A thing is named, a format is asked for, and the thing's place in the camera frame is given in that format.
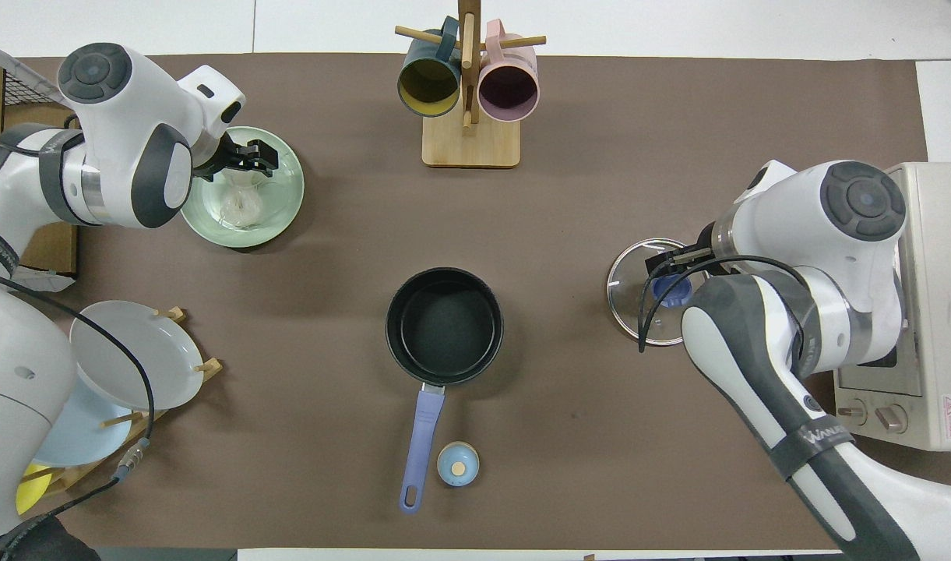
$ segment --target black frying pan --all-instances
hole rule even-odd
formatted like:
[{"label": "black frying pan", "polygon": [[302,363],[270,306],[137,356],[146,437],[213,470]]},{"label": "black frying pan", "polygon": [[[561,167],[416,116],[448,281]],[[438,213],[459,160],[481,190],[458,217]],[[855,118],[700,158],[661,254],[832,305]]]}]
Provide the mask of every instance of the black frying pan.
[{"label": "black frying pan", "polygon": [[503,341],[503,315],[486,283],[461,269],[439,267],[407,280],[389,305],[386,340],[403,370],[422,381],[400,509],[419,510],[444,404],[444,386],[485,370]]}]

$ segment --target brown tabletop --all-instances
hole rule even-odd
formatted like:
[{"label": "brown tabletop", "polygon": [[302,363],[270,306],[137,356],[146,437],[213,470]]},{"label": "brown tabletop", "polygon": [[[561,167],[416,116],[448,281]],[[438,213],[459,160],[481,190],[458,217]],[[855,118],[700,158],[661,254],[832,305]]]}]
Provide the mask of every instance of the brown tabletop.
[{"label": "brown tabletop", "polygon": [[[279,135],[307,175],[300,216],[251,252],[180,217],[81,233],[72,305],[180,305],[226,365],[158,422],[140,469],[63,517],[93,545],[768,549],[832,542],[685,349],[638,355],[608,312],[614,258],[691,242],[767,160],[926,159],[914,64],[540,59],[515,170],[428,169],[400,55],[156,59],[211,64],[247,93],[238,125]],[[33,61],[52,74],[58,61]],[[431,466],[396,508],[419,383],[383,320],[411,274],[458,266],[503,308],[502,351],[447,390],[434,454],[475,446],[471,486]],[[828,384],[830,376],[817,381]],[[951,455],[862,443],[951,482]],[[102,482],[107,468],[74,491]],[[54,497],[47,504],[56,504]]]}]

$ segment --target purple handle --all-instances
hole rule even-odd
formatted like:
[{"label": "purple handle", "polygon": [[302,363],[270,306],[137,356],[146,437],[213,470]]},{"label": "purple handle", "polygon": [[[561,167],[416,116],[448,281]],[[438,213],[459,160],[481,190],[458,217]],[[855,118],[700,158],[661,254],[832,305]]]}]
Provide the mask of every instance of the purple handle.
[{"label": "purple handle", "polygon": [[443,393],[419,392],[416,397],[414,433],[410,438],[410,455],[407,456],[407,473],[403,476],[403,492],[400,493],[400,510],[416,514],[423,498],[423,483],[433,447],[433,431],[437,429],[440,408],[444,405]]}]

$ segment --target robotic arm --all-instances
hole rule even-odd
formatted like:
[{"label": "robotic arm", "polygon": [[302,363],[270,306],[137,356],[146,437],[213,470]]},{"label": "robotic arm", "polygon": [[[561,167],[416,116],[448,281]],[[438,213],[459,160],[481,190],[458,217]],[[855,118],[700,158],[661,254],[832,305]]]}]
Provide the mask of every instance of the robotic arm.
[{"label": "robotic arm", "polygon": [[[70,54],[58,78],[83,132],[23,124],[2,133],[0,277],[45,224],[157,228],[184,205],[193,175],[278,167],[271,146],[230,140],[246,98],[208,66],[175,82],[140,53],[95,43]],[[16,487],[76,376],[65,335],[0,287],[0,535],[19,524]]]},{"label": "robotic arm", "polygon": [[898,185],[866,164],[794,173],[771,162],[699,245],[717,258],[781,260],[804,284],[741,262],[747,274],[711,277],[693,295],[682,333],[690,359],[849,558],[951,560],[951,487],[865,456],[798,378],[894,348],[903,220]]}]

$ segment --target green plate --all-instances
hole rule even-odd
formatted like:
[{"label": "green plate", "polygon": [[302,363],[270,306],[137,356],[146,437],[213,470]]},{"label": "green plate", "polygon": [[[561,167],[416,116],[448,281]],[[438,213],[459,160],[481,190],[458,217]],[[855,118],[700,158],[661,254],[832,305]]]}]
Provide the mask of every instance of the green plate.
[{"label": "green plate", "polygon": [[278,150],[272,177],[257,171],[222,170],[212,181],[191,180],[191,192],[181,213],[202,238],[226,248],[251,248],[275,238],[289,227],[301,207],[305,177],[291,147],[282,139],[254,127],[230,127],[230,138],[246,146],[262,139]]}]

